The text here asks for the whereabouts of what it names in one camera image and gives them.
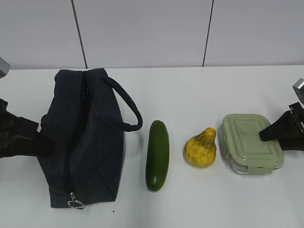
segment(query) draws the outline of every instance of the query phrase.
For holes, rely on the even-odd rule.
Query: white wall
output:
[[[304,64],[304,0],[215,0],[204,66]]]
[[[199,67],[212,0],[74,0],[93,67]],[[304,64],[303,0],[214,0],[204,66]],[[70,0],[0,0],[14,69],[84,68]]]
[[[84,68],[69,0],[0,0],[0,56],[13,69]]]
[[[212,0],[74,0],[88,67],[200,67]]]

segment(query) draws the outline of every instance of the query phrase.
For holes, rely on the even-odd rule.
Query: metal ring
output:
[[[85,205],[78,201],[78,200],[72,200],[72,201],[69,201],[67,202],[68,206],[71,207],[71,208],[75,208],[75,209],[83,209],[85,208]]]

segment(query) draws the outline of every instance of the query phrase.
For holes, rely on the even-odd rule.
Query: container lid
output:
[[[264,142],[259,132],[270,122],[257,114],[230,114],[225,116],[222,130],[227,156],[250,173],[262,174],[280,168],[284,154],[278,140]]]

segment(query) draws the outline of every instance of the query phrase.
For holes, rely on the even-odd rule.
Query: zipper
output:
[[[71,136],[71,139],[67,145],[66,154],[64,158],[64,184],[66,188],[67,194],[71,197],[71,201],[68,201],[68,206],[76,209],[83,209],[85,205],[78,201],[75,197],[75,190],[74,190],[74,184],[73,179],[71,175],[71,169],[70,169],[70,160],[71,160],[71,153],[76,147],[77,143],[79,142],[87,121],[88,121],[88,114],[90,111],[91,106],[91,99],[89,95],[89,91],[86,84],[86,71],[82,72],[81,77],[81,92],[80,92],[80,104],[79,104],[79,111],[78,111],[78,117],[77,121]]]

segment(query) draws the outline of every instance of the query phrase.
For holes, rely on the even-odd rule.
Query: table surface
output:
[[[40,122],[50,106],[57,70],[11,70],[0,80],[8,110]],[[304,66],[108,69],[142,113],[141,130],[126,133],[126,156],[116,202],[84,210],[51,209],[48,185],[34,157],[0,159],[0,226],[3,228],[297,228],[304,227],[304,154],[285,152],[270,175],[234,173],[216,138],[215,163],[199,169],[182,156],[185,142],[225,115],[261,114],[271,123],[298,102],[292,85]],[[119,99],[123,119],[136,119]],[[150,124],[165,122],[170,165],[159,192],[145,186]]]

